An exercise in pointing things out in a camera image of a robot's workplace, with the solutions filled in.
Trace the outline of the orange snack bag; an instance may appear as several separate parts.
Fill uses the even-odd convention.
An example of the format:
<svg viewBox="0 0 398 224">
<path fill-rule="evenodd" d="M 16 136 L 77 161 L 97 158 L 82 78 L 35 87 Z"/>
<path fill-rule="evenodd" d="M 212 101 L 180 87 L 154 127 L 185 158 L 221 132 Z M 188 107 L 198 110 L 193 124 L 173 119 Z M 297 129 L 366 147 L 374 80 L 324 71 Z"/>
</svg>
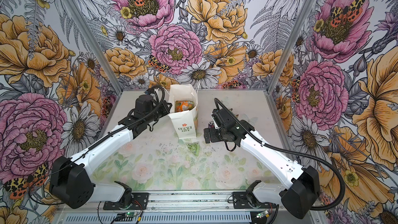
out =
<svg viewBox="0 0 398 224">
<path fill-rule="evenodd" d="M 195 103 L 193 101 L 183 100 L 175 101 L 175 113 L 180 113 L 184 111 L 190 111 L 195 108 Z"/>
</svg>

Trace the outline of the white paper bag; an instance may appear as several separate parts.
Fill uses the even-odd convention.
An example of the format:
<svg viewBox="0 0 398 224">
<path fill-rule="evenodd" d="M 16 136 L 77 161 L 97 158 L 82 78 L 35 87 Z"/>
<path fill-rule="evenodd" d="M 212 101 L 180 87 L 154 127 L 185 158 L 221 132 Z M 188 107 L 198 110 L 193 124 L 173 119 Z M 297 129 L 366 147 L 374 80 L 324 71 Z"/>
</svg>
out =
<svg viewBox="0 0 398 224">
<path fill-rule="evenodd" d="M 175 113 L 175 101 L 193 101 L 195 108 L 190 111 Z M 197 136 L 198 125 L 198 91 L 189 85 L 171 85 L 169 103 L 172 110 L 169 117 L 179 139 L 191 139 Z"/>
</svg>

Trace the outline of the small green candy wrapper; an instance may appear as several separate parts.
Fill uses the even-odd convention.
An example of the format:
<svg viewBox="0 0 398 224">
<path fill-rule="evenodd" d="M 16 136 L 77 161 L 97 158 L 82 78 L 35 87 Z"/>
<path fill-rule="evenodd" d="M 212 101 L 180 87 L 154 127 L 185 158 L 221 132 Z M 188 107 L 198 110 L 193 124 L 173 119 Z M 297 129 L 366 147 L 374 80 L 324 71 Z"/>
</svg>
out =
<svg viewBox="0 0 398 224">
<path fill-rule="evenodd" d="M 188 150 L 196 157 L 200 154 L 200 144 L 198 142 L 187 144 Z"/>
</svg>

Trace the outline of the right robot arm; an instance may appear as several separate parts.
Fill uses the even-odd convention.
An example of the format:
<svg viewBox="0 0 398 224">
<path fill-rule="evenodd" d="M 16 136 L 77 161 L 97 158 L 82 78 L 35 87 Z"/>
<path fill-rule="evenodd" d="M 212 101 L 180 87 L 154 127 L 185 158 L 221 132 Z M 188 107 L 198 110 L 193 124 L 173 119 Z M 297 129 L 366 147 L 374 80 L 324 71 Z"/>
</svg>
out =
<svg viewBox="0 0 398 224">
<path fill-rule="evenodd" d="M 214 125 L 204 129 L 207 144 L 233 142 L 256 157 L 281 183 L 272 188 L 264 182 L 252 183 L 247 190 L 253 203 L 280 204 L 294 217 L 303 219 L 320 196 L 319 174 L 291 160 L 279 151 L 266 147 L 268 142 L 248 122 L 232 121 L 227 127 Z"/>
</svg>

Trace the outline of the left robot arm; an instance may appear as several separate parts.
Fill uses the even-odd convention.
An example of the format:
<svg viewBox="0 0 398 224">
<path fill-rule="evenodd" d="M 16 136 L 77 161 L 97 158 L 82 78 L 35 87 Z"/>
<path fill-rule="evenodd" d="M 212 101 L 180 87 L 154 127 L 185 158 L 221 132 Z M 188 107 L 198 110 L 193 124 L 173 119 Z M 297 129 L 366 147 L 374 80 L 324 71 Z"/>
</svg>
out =
<svg viewBox="0 0 398 224">
<path fill-rule="evenodd" d="M 73 209 L 89 202 L 111 203 L 121 209 L 130 207 L 133 196 L 128 185 L 120 181 L 96 183 L 92 175 L 119 148 L 145 130 L 152 130 L 153 125 L 167 116 L 172 107 L 172 103 L 164 99 L 158 100 L 150 94 L 140 95 L 135 101 L 135 108 L 112 131 L 88 148 L 69 158 L 61 156 L 54 162 L 50 173 L 50 194 Z"/>
</svg>

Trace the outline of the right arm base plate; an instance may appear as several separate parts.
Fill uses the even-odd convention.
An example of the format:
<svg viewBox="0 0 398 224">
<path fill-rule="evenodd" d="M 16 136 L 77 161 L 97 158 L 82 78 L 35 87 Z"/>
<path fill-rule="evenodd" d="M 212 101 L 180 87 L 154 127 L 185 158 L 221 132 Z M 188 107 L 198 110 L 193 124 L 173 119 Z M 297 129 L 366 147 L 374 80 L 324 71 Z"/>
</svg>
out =
<svg viewBox="0 0 398 224">
<path fill-rule="evenodd" d="M 253 196 L 248 196 L 245 191 L 234 191 L 228 198 L 228 203 L 233 204 L 234 209 L 272 209 L 276 207 L 274 203 L 260 203 Z"/>
</svg>

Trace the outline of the aluminium front rail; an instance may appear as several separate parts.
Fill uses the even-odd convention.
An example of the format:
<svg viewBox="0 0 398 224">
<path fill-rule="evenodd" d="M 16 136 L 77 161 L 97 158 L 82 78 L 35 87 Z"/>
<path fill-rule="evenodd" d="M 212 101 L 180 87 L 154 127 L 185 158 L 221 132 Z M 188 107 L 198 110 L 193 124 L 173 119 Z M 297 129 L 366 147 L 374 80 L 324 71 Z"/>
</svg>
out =
<svg viewBox="0 0 398 224">
<path fill-rule="evenodd" d="M 306 205 L 304 201 L 297 197 L 287 198 L 287 191 L 278 185 L 259 184 L 254 190 L 238 190 L 245 191 L 248 196 L 253 196 L 260 203 L 274 203 L 288 210 L 292 215 L 306 215 L 310 211 L 313 202 Z M 201 209 L 234 209 L 233 204 L 228 203 L 228 198 L 233 191 L 151 191 L 149 193 L 149 202 L 146 211 L 194 211 Z M 94 203 L 104 205 L 105 202 L 118 202 L 120 200 L 105 199 L 104 196 L 93 195 L 87 202 L 83 204 L 69 204 L 73 209 L 87 207 Z"/>
</svg>

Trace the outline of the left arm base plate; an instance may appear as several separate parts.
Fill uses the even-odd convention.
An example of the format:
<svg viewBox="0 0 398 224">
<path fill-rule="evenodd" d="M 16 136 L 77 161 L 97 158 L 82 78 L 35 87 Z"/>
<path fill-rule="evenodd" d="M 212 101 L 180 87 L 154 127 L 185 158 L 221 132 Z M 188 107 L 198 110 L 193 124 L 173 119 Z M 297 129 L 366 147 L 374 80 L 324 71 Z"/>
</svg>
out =
<svg viewBox="0 0 398 224">
<path fill-rule="evenodd" d="M 135 192 L 127 195 L 118 202 L 105 202 L 103 210 L 116 211 L 116 210 L 146 210 L 149 202 L 149 193 Z"/>
</svg>

